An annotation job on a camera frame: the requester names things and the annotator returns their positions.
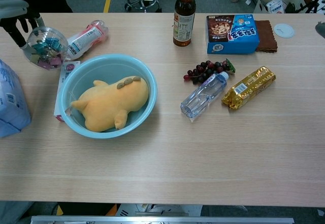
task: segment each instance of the yellow plush toy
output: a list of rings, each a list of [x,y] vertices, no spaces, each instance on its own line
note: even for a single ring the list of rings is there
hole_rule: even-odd
[[[143,78],[130,76],[114,84],[95,80],[94,87],[86,90],[71,106],[85,117],[85,126],[94,132],[112,127],[125,127],[127,114],[138,111],[147,102],[148,84]]]

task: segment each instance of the snack box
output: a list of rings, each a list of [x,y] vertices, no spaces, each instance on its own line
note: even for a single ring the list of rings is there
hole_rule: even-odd
[[[54,107],[54,117],[58,119],[59,121],[64,121],[61,112],[59,109],[59,101],[58,101],[58,94],[60,91],[60,88],[64,84],[65,80],[69,76],[69,74],[76,69],[80,65],[80,61],[67,61],[64,62],[61,66],[61,72],[60,72],[60,78],[59,78],[59,85],[57,87],[57,93],[56,93],[56,101],[55,101],[55,107]]]
[[[207,16],[208,54],[248,54],[255,52],[259,38],[251,14]]]

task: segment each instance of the brown cloth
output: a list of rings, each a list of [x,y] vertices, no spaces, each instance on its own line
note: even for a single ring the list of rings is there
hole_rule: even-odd
[[[278,50],[278,44],[275,41],[270,21],[255,21],[257,33],[259,36],[259,45],[256,51],[274,53]]]

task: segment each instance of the blue box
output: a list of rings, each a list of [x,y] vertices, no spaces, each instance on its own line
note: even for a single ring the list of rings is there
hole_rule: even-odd
[[[252,14],[207,16],[208,54],[255,52],[259,38]]]

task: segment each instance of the caster wheel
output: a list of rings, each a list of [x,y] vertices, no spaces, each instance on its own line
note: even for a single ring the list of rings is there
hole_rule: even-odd
[[[128,4],[124,5],[124,9],[126,10],[126,12],[130,12],[131,11],[131,7]]]

